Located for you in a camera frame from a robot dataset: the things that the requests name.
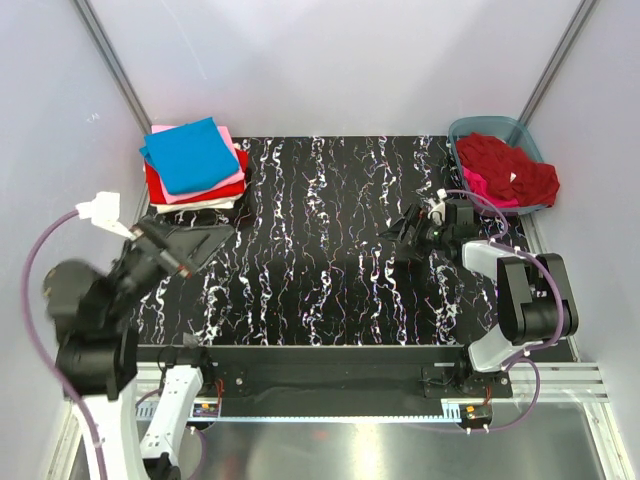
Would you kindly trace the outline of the blue t shirt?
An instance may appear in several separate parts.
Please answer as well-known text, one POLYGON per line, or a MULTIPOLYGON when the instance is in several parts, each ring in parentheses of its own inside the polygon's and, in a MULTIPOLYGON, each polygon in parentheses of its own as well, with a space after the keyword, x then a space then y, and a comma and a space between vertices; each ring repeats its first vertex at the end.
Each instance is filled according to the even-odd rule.
POLYGON ((140 154, 174 195, 208 190, 237 171, 212 117, 146 135, 140 154))

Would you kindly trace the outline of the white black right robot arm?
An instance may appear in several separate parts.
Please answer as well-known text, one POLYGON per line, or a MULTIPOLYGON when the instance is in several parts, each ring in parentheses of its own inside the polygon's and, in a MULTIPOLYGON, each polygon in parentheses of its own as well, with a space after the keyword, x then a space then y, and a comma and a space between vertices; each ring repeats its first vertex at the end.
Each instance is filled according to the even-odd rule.
POLYGON ((410 205, 380 237, 407 247, 415 257, 440 252, 467 271, 496 283, 497 324, 465 347, 454 384, 476 396, 517 359, 555 345, 577 331, 579 318, 562 256, 533 255, 479 236, 471 201, 445 199, 425 209, 410 205))

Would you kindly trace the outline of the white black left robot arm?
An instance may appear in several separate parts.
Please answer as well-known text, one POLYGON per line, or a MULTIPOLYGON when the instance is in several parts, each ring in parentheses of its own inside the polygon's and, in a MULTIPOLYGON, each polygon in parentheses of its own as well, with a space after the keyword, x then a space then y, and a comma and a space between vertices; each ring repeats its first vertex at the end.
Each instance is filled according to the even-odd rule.
POLYGON ((65 260, 43 281, 58 342, 55 368, 82 429, 93 479, 179 479, 179 452, 197 397, 219 393, 211 355, 179 348, 161 369, 159 402, 144 435, 136 425, 139 333, 129 309, 169 276, 189 278, 233 235, 230 225, 178 227, 145 217, 129 229, 107 273, 65 260))

